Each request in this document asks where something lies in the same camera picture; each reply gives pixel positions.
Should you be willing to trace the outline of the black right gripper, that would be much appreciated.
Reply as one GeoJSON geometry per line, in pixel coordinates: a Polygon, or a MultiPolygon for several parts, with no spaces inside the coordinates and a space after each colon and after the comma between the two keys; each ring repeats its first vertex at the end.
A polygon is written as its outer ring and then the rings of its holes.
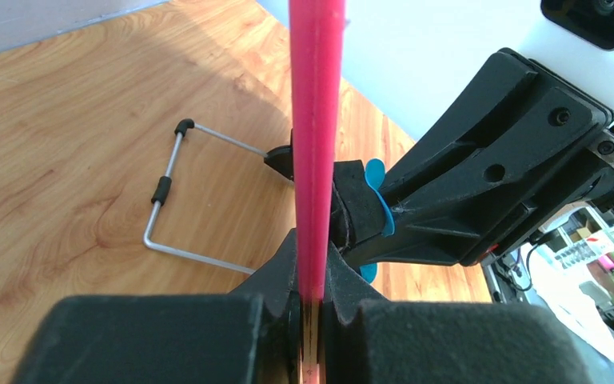
{"type": "Polygon", "coordinates": [[[386,174],[394,233],[357,240],[344,260],[470,266],[520,245],[562,206],[613,200],[603,152],[613,121],[551,70],[498,50],[386,174]]]}

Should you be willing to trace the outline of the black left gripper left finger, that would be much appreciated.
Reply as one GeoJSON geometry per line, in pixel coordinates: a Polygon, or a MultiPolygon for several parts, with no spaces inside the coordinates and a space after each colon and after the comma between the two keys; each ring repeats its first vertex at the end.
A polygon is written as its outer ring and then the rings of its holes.
{"type": "Polygon", "coordinates": [[[227,294],[79,295],[57,302],[16,383],[295,383],[296,236],[227,294]]]}

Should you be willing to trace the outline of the blue black whiteboard eraser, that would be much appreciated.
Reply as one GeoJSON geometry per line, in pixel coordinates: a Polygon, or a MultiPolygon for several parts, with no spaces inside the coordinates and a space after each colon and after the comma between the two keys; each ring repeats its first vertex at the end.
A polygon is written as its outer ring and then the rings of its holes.
{"type": "Polygon", "coordinates": [[[377,235],[394,234],[389,204],[380,194],[385,175],[379,158],[334,164],[329,240],[341,255],[377,235]]]}

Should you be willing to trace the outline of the pink framed whiteboard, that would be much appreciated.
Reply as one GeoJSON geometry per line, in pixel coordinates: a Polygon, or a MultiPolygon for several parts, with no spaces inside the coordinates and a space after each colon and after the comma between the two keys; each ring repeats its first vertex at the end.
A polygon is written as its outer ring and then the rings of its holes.
{"type": "Polygon", "coordinates": [[[302,383],[325,382],[320,320],[344,30],[345,2],[289,2],[302,383]]]}

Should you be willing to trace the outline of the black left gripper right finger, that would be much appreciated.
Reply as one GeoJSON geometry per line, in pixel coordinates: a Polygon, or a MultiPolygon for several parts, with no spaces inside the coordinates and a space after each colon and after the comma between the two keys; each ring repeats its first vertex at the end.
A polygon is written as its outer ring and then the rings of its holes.
{"type": "Polygon", "coordinates": [[[328,249],[325,383],[609,383],[612,366],[529,304],[390,301],[328,249]]]}

